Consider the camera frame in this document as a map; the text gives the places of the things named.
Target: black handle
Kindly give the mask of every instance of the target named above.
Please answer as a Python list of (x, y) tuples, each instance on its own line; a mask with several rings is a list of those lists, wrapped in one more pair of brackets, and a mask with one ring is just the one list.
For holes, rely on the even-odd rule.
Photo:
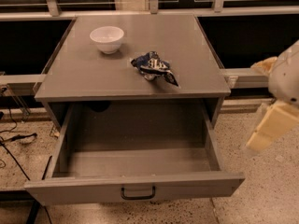
[(149, 196), (136, 196), (136, 197), (128, 197), (124, 194), (124, 188), (121, 188), (121, 197), (124, 200), (132, 201), (132, 200), (148, 200), (154, 198), (156, 195), (156, 188), (153, 186), (151, 190), (151, 195)]

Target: floor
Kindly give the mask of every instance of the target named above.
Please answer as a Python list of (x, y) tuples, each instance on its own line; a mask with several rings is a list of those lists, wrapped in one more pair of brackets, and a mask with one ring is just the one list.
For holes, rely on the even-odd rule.
[[(4, 112), (0, 131), (14, 125)], [(14, 112), (15, 119), (20, 117)], [(0, 133), (3, 138), (19, 133), (38, 134), (36, 140), (31, 137), (7, 144), (32, 180), (41, 178), (56, 142), (50, 133), (52, 123), (38, 112), (34, 111), (26, 122), (18, 122), (13, 133)], [(244, 144), (257, 118), (254, 112), (224, 112), (216, 125), (225, 170), (243, 172), (246, 177), (232, 197), (49, 206), (51, 223), (299, 223), (299, 127), (259, 155), (250, 156)], [(20, 189), (26, 178), (2, 148), (0, 167), (0, 189)], [(0, 202), (0, 223), (25, 223), (31, 205), (32, 202)], [(39, 210), (36, 223), (50, 223), (44, 208)]]

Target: bowl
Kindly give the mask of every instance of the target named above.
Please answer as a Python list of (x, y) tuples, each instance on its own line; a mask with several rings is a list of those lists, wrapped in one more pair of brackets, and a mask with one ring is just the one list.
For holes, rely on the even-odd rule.
[(90, 38), (95, 46), (105, 54), (112, 54), (120, 47), (124, 31), (116, 26), (103, 26), (93, 30)]

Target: cabinet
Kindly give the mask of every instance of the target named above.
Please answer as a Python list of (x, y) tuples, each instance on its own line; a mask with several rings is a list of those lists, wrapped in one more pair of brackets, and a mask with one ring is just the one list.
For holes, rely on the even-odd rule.
[[(98, 51), (89, 33), (125, 32)], [(179, 87), (147, 81), (130, 61), (155, 50)], [(230, 90), (191, 15), (78, 17), (36, 94), (60, 130), (47, 178), (25, 188), (44, 205), (230, 196), (213, 131)]]

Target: white robot part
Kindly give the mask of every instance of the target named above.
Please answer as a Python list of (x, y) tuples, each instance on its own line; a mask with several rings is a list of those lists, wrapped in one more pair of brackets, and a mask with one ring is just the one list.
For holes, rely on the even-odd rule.
[(282, 52), (273, 64), (269, 91), (277, 99), (299, 107), (299, 41)]

